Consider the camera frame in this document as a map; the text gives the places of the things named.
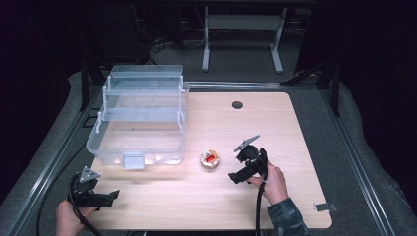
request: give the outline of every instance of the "wooden board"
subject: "wooden board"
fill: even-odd
[[[233,101],[243,103],[241,109]],[[291,100],[284,92],[191,92],[184,160],[179,165],[147,165],[124,170],[102,165],[96,193],[120,190],[112,207],[102,208],[90,222],[101,229],[129,230],[253,230],[258,189],[234,184],[228,173],[244,167],[233,150],[243,140],[261,135],[252,145],[264,148],[269,160],[285,174],[288,193],[310,228],[328,228],[328,212],[313,204],[325,198]],[[203,169],[200,154],[216,150],[221,161],[214,170]],[[261,227],[273,228],[263,198]]]

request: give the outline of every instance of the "sleeve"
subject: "sleeve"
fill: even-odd
[[[290,198],[268,207],[268,213],[279,236],[311,235],[300,210]]]

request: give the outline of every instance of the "person's hand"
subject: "person's hand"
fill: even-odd
[[[252,176],[247,181],[260,188],[262,180],[262,177]],[[263,195],[272,205],[282,202],[288,198],[284,173],[282,173],[279,167],[270,163],[270,161],[268,161],[268,178],[265,183]]]
[[[84,217],[90,216],[94,211],[94,207],[79,207],[80,213]],[[76,236],[84,226],[73,212],[73,206],[70,202],[62,201],[56,208],[56,235],[57,236]]]

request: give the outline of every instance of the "clear plastic container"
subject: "clear plastic container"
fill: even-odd
[[[181,163],[188,92],[182,66],[114,66],[87,149],[126,169]]]

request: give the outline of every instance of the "black cable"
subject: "black cable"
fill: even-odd
[[[263,177],[263,181],[260,185],[260,189],[258,190],[257,195],[257,211],[256,211],[256,234],[257,236],[261,236],[261,226],[260,226],[260,211],[261,211],[261,199],[262,199],[262,193],[264,192],[265,183],[267,182],[268,178],[268,168],[265,166],[265,174]]]
[[[58,178],[61,176],[61,174],[64,172],[64,170],[68,167],[68,165],[71,163],[71,161],[74,160],[74,158],[83,150],[83,148],[86,146],[86,144],[83,144],[83,146],[76,151],[76,153],[71,156],[71,158],[67,161],[67,163],[61,168],[61,170],[58,172],[58,174],[55,176],[55,178],[52,180],[51,184],[48,186],[48,188],[45,191],[45,195],[42,197],[42,202],[40,203],[39,211],[37,212],[37,219],[36,219],[36,235],[40,236],[40,217],[42,215],[43,206],[45,205],[46,198],[49,195],[49,192],[51,191],[52,187],[58,180]]]
[[[73,205],[73,212],[74,215],[80,220],[80,223],[85,225],[94,235],[101,236],[101,233],[81,214],[79,208],[77,207],[76,203],[74,202],[73,198],[73,190],[71,186],[73,186],[74,181],[80,177],[80,174],[74,175],[70,179],[70,183],[68,185],[68,195],[70,196],[71,204]]]

